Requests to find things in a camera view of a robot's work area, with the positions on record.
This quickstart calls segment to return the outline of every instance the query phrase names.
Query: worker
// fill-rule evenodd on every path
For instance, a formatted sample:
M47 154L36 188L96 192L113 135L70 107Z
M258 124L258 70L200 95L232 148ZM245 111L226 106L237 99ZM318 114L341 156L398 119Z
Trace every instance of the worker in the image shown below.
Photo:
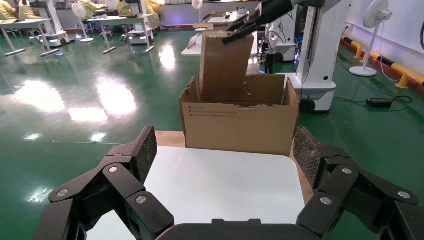
M147 14L152 14L151 16L147 17L148 26L151 29L158 29L161 26L161 19L157 11L160 9L161 6L160 3L154 1L154 0L147 0L146 1L146 12Z
M0 20L17 19L18 13L7 1L0 0Z
M19 19L41 19L40 13L34 10L27 0L19 2Z
M85 17L82 18L82 21L87 21L93 18L93 14L96 10L107 8L108 6L104 4L95 4L90 0L79 0L78 2L85 8Z
M130 4L125 0L116 0L116 6L118 9L119 16L125 16L131 14Z

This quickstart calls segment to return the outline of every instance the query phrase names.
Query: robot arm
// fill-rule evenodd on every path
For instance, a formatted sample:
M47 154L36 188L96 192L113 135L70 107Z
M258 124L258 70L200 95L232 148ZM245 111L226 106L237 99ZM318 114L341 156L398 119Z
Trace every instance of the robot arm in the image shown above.
M272 23L279 17L293 10L295 5L306 5L320 8L324 0L265 0L261 2L253 15L246 15L236 21L228 30L234 34L224 38L224 44L229 44L238 39L242 39L258 30L258 26Z

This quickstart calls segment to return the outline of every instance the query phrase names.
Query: desk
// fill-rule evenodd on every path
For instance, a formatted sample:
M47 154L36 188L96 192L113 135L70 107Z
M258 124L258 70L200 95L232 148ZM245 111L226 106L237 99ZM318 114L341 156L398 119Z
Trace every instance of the desk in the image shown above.
M115 26L115 25L130 25L130 24L141 24L143 27L143 31L146 35L147 49L144 51L145 54L149 53L153 50L154 46L150 46L148 31L151 31L151 28L146 29L145 18L151 16L152 14L145 14L141 17L127 18L120 16L108 16L107 18L98 18L98 19L90 19L88 22L91 23L99 23L101 27L101 32L103 33L103 39L106 43L107 50L103 51L102 54L108 54L113 50L117 49L115 46L111 47L109 45L108 37L106 36L105 26Z
M252 46L250 55L256 56L258 54L258 32L255 31L254 33L252 33L252 35L254 37L254 40L253 40L253 46ZM181 55L183 56L200 56L201 54L202 54L202 34L199 35L196 45L194 45L190 49L185 48L184 51L182 51L181 53Z
M205 23L208 24L229 24L232 22L235 22L242 17L244 17L246 14L238 14L236 11L233 11L232 14L228 19L226 19L225 16L222 17L211 17L205 21Z
M176 225L212 219L295 224L305 206L296 164L279 155L158 146L144 185ZM134 237L112 211L87 239Z
M46 35L43 32L43 28L41 27L42 24L44 24L44 22L50 21L50 18L47 19L27 19L25 21L19 21L19 22L14 22L11 24L0 24L0 29L1 32L3 33L4 38L6 38L7 43L9 44L9 47L12 49L11 52L6 53L5 56L11 56L11 55L15 55L18 53L22 53L25 52L25 48L16 50L15 47L13 46L8 34L6 33L5 29L39 29L41 36L42 36L42 40L46 43L46 48L47 48L47 52L42 53L41 56L47 56L50 55L52 53L56 53L56 52L60 52L59 49L54 49L51 50L49 44L47 44L47 39L46 39Z

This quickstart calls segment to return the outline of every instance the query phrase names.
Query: glossy epoxy floor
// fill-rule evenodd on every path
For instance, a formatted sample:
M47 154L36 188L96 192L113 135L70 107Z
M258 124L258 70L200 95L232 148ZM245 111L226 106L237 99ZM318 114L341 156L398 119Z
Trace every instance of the glossy epoxy floor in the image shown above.
M193 32L162 32L155 50L130 47L103 56L98 44L74 43L63 55L40 58L39 45L18 56L0 57L0 239L31 239L53 189L94 168L113 147L133 141L146 125L181 131L178 97L199 72L199 57L181 56ZM4 39L0 53L9 51ZM413 103L400 112L370 112L334 101L330 113L301 114L323 143L344 148L364 168L424 199L424 97L400 91L382 74L349 74L353 53L341 47L334 72L337 97L362 101L408 95ZM291 72L291 64L276 67ZM250 66L252 73L256 66ZM375 239L359 220L345 214L333 239Z

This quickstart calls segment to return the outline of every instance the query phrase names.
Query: white table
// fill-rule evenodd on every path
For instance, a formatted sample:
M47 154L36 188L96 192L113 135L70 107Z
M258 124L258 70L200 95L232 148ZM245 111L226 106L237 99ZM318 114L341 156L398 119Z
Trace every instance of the white table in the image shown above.
M296 164L279 155L159 146L144 185L176 225L212 219L295 224L305 207ZM87 239L134 237L111 211Z
M146 29L146 24L145 24L145 18L150 16L152 16L152 14L144 14L141 17L133 17L133 18L127 18L127 17L121 17L121 16L108 16L107 18L89 19L88 22L100 24L101 32L103 33L103 38L107 47L107 50L102 52L103 55L108 54L112 52L113 50L117 49L115 46L111 47L109 45L108 37L106 36L105 26L141 24L143 31L146 34L147 49L144 51L144 53L147 54L154 48L153 45L150 46L150 42L148 38L148 31L151 31L152 29L151 28Z
M255 31L254 33L252 33L252 35L254 37L254 40L253 40L253 46L252 46L250 55L256 56L258 54L258 32ZM190 49L185 48L184 51L182 51L181 55L200 56L201 54L202 54L202 34L199 34L199 38L197 39L196 45L194 45Z
M56 53L59 52L59 49L54 49L51 50L49 44L47 44L47 39L46 39L46 35L43 32L43 28L41 27L42 24L44 24L47 21L50 21L50 18L46 18L46 19L27 19L25 21L19 21L19 22L14 22L11 24L0 24L0 29L1 32L3 33L4 38L6 38L7 43L9 44L9 47L12 49L11 52L6 53L5 56L11 56L11 55L15 55L18 53L22 53L25 52L25 48L16 50L15 47L13 46L8 34L6 33L5 29L39 29L41 36L42 36L42 40L46 43L45 46L47 48L47 52L44 52L41 54L42 57L50 55L52 53Z
M206 20L205 23L208 23L208 24L228 24L228 23L232 23L232 22L235 22L235 21L241 19L245 15L246 14L238 14L236 11L233 11L228 19L226 19L225 16L211 17L208 20Z

